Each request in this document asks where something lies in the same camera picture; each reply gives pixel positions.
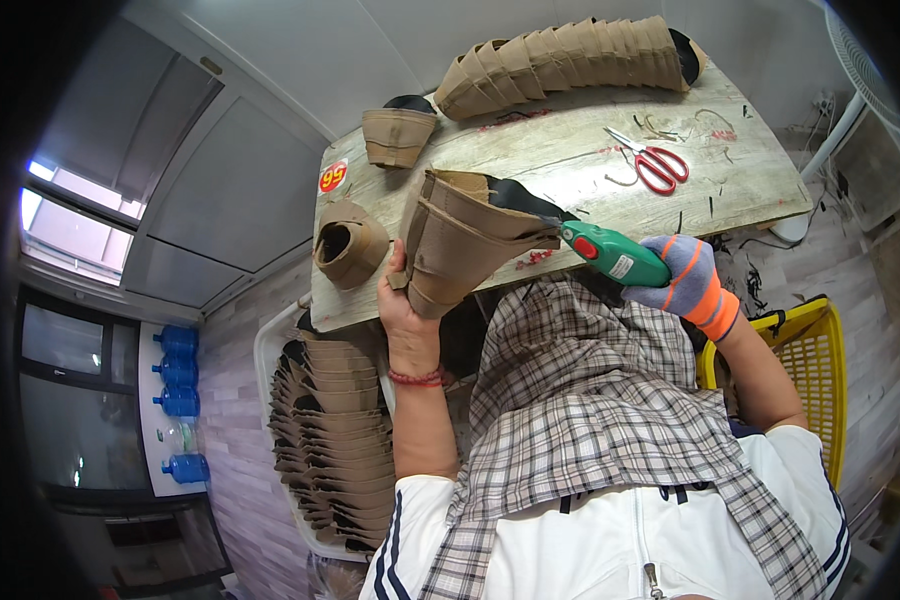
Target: white t-shirt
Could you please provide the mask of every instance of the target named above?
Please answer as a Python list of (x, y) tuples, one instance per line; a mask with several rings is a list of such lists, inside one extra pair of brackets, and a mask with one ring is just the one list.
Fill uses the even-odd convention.
[[(738, 442), (816, 551), (829, 597), (850, 558), (850, 535), (824, 473), (820, 439), (781, 425)], [(396, 482), (393, 519), (360, 599), (419, 596), (444, 540), (453, 487), (430, 475)], [(612, 486), (501, 518), (483, 598), (650, 598), (647, 563), (654, 563), (658, 586), (670, 598), (773, 598), (720, 494), (712, 484), (702, 487)]]

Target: red scissors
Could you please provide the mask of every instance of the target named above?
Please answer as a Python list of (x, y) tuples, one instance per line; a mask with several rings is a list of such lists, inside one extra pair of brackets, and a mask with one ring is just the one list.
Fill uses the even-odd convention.
[[(690, 177), (690, 169), (687, 167), (687, 163), (672, 151), (657, 146), (638, 144), (610, 126), (605, 126), (603, 130), (613, 138), (617, 138), (617, 141), (621, 144), (633, 150), (633, 168), (636, 170), (637, 177), (657, 194), (664, 196), (673, 194), (674, 190), (677, 189), (677, 182), (682, 184)], [(678, 172), (674, 165), (678, 166), (682, 173)], [(660, 180), (663, 185), (654, 185), (654, 181), (648, 176), (647, 171), (652, 173), (653, 177)]]

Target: blue water bottle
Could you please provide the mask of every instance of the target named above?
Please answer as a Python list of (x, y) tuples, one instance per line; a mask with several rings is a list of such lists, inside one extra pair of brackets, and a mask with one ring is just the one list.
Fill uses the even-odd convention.
[(204, 455), (197, 452), (194, 454), (173, 454), (169, 457), (169, 465), (160, 466), (160, 471), (173, 476), (176, 483), (197, 483), (199, 481), (210, 480), (210, 465)]
[(197, 363), (191, 359), (177, 356), (164, 355), (159, 365), (153, 365), (150, 370), (160, 374), (165, 385), (194, 388), (200, 378)]
[(201, 396), (188, 387), (167, 386), (154, 404), (162, 404), (163, 412), (170, 417), (197, 417), (201, 414)]
[(167, 325), (159, 335), (153, 336), (154, 342), (160, 343), (164, 354), (180, 357), (196, 357), (200, 344), (196, 329), (186, 329)]

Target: bare hand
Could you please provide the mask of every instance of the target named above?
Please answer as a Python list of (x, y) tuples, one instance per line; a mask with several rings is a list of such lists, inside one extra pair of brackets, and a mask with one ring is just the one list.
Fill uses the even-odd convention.
[(389, 342), (390, 367), (401, 375), (420, 377), (440, 366), (439, 318), (423, 318), (410, 306), (403, 290), (391, 288), (387, 276), (403, 270), (407, 260), (403, 240), (393, 240), (393, 255), (377, 281), (377, 308)]

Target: yellow plastic basket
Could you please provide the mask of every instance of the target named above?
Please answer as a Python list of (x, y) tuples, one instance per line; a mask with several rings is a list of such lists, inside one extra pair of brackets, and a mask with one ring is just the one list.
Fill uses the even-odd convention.
[[(803, 400), (810, 431), (823, 442), (823, 464), (836, 490), (844, 464), (847, 431), (847, 366), (840, 314), (833, 302), (821, 297), (786, 311), (783, 324), (777, 327), (779, 321), (778, 315), (771, 315), (750, 324), (775, 349), (793, 380)], [(794, 339), (777, 347), (791, 337)], [(696, 384), (700, 388), (717, 388), (716, 355), (717, 346), (713, 342), (707, 342), (696, 355)]]

